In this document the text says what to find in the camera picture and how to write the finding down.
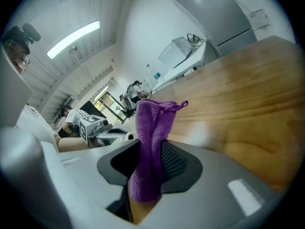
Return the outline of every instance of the person with glasses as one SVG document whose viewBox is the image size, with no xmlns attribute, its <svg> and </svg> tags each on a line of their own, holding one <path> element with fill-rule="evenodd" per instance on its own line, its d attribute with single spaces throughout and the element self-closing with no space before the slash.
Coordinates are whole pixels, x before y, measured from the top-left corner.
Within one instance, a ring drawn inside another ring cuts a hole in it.
<svg viewBox="0 0 305 229">
<path fill-rule="evenodd" d="M 20 75 L 27 69 L 30 64 L 29 42 L 40 40 L 38 32 L 29 24 L 23 26 L 21 31 L 18 26 L 12 27 L 2 37 L 1 42 L 4 50 Z M 57 152 L 75 151 L 88 149 L 87 144 L 81 137 L 61 138 L 52 130 L 49 124 L 43 119 L 40 113 L 28 104 L 24 106 L 16 126 L 20 129 L 31 132 L 40 141 L 53 144 Z M 100 144 L 92 140 L 92 146 L 98 147 Z"/>
<path fill-rule="evenodd" d="M 71 106 L 63 106 L 60 113 L 58 114 L 59 118 L 65 117 L 65 123 L 62 126 L 62 129 L 70 134 L 73 137 L 80 137 L 80 119 L 90 116 L 86 111 L 81 109 L 73 109 Z"/>
<path fill-rule="evenodd" d="M 127 87 L 125 96 L 130 97 L 130 100 L 135 104 L 138 101 L 140 101 L 142 98 L 148 97 L 148 95 L 141 90 L 140 88 L 141 84 L 142 84 L 141 82 L 135 81 L 133 84 Z"/>
</svg>

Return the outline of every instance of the fluorescent light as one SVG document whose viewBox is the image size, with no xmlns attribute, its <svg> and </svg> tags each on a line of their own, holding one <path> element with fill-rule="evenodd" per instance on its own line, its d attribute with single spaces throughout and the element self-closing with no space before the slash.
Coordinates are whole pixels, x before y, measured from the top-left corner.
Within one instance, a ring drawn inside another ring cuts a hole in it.
<svg viewBox="0 0 305 229">
<path fill-rule="evenodd" d="M 106 91 L 106 89 L 108 88 L 108 86 L 106 86 L 95 98 L 94 100 L 97 100 L 99 98 L 99 96 Z"/>
<path fill-rule="evenodd" d="M 71 33 L 69 36 L 62 39 L 59 43 L 52 47 L 50 51 L 47 52 L 48 57 L 50 59 L 54 59 L 57 54 L 59 54 L 64 48 L 69 46 L 71 43 L 75 42 L 77 39 L 90 33 L 91 31 L 99 29 L 100 27 L 100 21 L 96 21 Z"/>
</svg>

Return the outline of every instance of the door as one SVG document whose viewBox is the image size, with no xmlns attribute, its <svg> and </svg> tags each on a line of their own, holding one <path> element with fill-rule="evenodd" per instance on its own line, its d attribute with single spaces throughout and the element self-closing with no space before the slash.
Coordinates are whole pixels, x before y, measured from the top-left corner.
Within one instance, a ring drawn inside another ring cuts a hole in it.
<svg viewBox="0 0 305 229">
<path fill-rule="evenodd" d="M 124 123 L 126 116 L 124 113 L 117 109 L 124 109 L 124 107 L 109 93 L 105 92 L 94 106 L 106 116 L 108 122 L 112 125 L 115 123 Z"/>
</svg>

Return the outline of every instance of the ceiling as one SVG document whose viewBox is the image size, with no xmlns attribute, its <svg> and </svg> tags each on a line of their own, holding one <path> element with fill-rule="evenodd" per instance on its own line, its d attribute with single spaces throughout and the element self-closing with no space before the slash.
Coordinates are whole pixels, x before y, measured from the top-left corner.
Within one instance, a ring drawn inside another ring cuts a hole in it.
<svg viewBox="0 0 305 229">
<path fill-rule="evenodd" d="M 25 0 L 13 15 L 8 28 L 30 23 L 41 35 L 39 42 L 30 45 L 31 63 L 23 77 L 33 90 L 28 104 L 49 124 L 70 96 L 81 100 L 94 94 L 99 87 L 93 85 L 111 75 L 123 3 L 124 0 Z M 47 51 L 64 37 L 96 20 L 101 27 L 71 45 L 78 47 L 79 62 L 69 53 L 69 47 L 53 60 L 47 56 Z"/>
</svg>

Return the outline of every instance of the wooden table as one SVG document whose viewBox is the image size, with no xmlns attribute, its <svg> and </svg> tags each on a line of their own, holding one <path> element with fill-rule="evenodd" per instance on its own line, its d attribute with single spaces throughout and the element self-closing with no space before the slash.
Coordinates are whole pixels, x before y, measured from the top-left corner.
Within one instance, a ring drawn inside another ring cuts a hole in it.
<svg viewBox="0 0 305 229">
<path fill-rule="evenodd" d="M 304 154 L 303 67 L 301 49 L 273 36 L 207 64 L 151 99 L 189 101 L 177 112 L 168 139 L 192 144 L 195 132 L 205 148 L 228 155 L 282 191 Z M 137 223 L 141 206 L 132 207 Z"/>
</svg>

